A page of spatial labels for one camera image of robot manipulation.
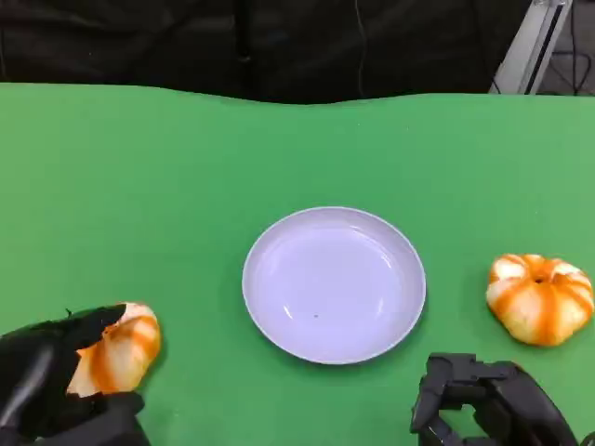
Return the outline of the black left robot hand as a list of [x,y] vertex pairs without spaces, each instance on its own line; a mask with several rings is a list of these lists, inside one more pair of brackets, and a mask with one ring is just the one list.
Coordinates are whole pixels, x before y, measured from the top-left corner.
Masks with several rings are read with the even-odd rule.
[[93,308],[1,337],[1,442],[4,445],[146,445],[135,392],[69,395],[79,349],[98,342],[125,305]]

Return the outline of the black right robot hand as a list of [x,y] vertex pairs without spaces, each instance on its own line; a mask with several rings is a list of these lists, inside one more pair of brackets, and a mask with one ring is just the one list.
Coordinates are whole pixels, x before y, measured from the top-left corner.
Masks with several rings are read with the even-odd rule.
[[[441,412],[474,409],[480,437],[463,437]],[[512,361],[467,353],[432,353],[419,382],[410,432],[419,445],[578,445],[562,412],[536,380]]]

